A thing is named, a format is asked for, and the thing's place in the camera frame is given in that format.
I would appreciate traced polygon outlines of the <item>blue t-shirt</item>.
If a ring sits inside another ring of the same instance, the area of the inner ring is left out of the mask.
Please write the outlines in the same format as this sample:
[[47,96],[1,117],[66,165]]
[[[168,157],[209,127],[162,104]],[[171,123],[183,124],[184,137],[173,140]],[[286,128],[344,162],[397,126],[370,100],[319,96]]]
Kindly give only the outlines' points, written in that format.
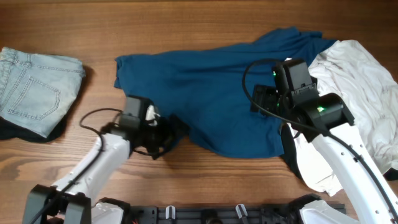
[[219,155],[263,159],[284,152],[280,119],[253,113],[247,95],[272,86],[272,64],[260,59],[315,57],[334,44],[321,32],[291,27],[251,43],[210,50],[123,55],[116,59],[115,87],[151,99],[161,115],[174,114],[190,128],[195,144]]

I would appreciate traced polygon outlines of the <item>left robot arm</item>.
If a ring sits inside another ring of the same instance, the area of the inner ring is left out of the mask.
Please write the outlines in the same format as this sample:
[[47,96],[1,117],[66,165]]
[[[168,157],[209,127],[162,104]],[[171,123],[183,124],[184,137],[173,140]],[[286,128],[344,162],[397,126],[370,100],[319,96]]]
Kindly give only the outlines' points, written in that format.
[[124,109],[94,131],[97,138],[93,147],[69,174],[50,187],[36,185],[30,191],[23,223],[135,223],[129,203],[95,199],[112,173],[134,153],[156,160],[170,152],[189,130],[174,114],[161,116],[152,100],[128,96]]

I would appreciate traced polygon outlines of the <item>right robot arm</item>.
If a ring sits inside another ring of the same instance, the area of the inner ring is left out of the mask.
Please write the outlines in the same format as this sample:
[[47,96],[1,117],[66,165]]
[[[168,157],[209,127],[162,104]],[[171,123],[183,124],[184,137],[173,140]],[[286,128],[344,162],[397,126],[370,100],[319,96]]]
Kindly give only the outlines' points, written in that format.
[[365,149],[342,98],[335,93],[320,96],[302,59],[256,60],[244,74],[266,64],[272,65],[275,82],[270,95],[256,100],[244,90],[245,95],[262,114],[279,118],[304,135],[332,168],[358,216],[354,220],[317,200],[300,208],[300,221],[397,223],[397,196]]

